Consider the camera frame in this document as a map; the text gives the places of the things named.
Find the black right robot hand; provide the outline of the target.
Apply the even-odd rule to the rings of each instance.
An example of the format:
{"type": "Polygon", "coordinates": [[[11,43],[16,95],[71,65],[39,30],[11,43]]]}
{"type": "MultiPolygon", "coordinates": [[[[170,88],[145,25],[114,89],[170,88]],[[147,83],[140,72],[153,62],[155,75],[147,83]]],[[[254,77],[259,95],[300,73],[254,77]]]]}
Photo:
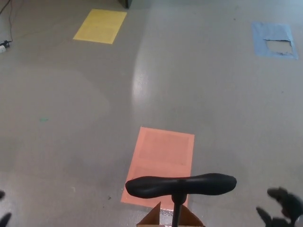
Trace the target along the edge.
{"type": "Polygon", "coordinates": [[[267,194],[282,207],[284,218],[272,218],[264,209],[256,207],[256,211],[266,227],[302,227],[303,226],[303,201],[296,195],[282,187],[269,188],[267,194]]]}

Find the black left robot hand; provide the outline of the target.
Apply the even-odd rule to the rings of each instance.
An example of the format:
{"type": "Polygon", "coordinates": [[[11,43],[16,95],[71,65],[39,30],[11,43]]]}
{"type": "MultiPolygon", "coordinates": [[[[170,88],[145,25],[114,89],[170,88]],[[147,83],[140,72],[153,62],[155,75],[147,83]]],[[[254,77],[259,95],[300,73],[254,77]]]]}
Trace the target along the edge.
{"type": "MultiPolygon", "coordinates": [[[[5,192],[0,190],[0,200],[5,197],[5,192]]],[[[0,218],[0,227],[6,227],[11,219],[12,214],[10,212],[6,213],[4,216],[0,218]]]]}

